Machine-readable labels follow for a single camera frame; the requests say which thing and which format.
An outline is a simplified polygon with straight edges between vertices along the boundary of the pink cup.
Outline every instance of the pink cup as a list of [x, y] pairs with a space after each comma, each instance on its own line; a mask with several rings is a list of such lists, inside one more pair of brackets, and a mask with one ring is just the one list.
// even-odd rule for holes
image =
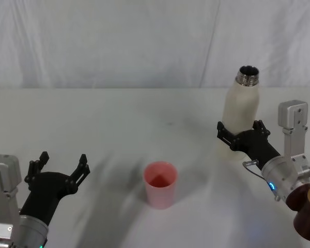
[[164, 161], [149, 164], [144, 171], [149, 204], [156, 209], [165, 209], [174, 203], [178, 178], [176, 168]]

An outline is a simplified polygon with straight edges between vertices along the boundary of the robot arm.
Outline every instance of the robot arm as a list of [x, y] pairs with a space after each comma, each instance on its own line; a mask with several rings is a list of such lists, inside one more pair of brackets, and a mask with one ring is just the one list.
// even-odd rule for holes
[[[279, 105], [278, 124], [285, 134], [283, 156], [268, 142], [270, 132], [261, 120], [254, 122], [252, 130], [237, 135], [218, 122], [217, 137], [231, 150], [245, 152], [252, 159], [243, 165], [246, 168], [256, 165], [261, 170], [260, 177], [268, 183], [276, 201], [281, 199], [291, 210], [302, 211], [310, 204], [310, 167], [304, 154], [306, 122], [306, 102], [293, 100]], [[294, 226], [300, 235], [310, 240], [310, 211], [303, 216], [299, 212]]]
[[83, 154], [77, 169], [70, 175], [41, 172], [49, 156], [43, 152], [37, 161], [30, 161], [24, 181], [31, 191], [19, 212], [16, 193], [21, 182], [18, 159], [0, 155], [0, 248], [43, 248], [48, 225], [59, 201], [75, 194], [90, 173]]

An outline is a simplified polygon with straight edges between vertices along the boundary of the bottle opening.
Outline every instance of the bottle opening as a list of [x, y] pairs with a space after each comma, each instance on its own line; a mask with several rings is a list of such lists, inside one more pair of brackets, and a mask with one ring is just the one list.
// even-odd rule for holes
[[256, 76], [259, 74], [258, 69], [253, 66], [243, 66], [240, 68], [240, 72], [246, 76]]
[[259, 71], [253, 66], [242, 66], [236, 77], [237, 83], [243, 86], [254, 86], [258, 84]]

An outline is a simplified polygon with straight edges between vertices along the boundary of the white backdrop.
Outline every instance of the white backdrop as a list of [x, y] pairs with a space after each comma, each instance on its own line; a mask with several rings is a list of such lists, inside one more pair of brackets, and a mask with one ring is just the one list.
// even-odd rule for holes
[[310, 86], [310, 0], [0, 0], [2, 87]]

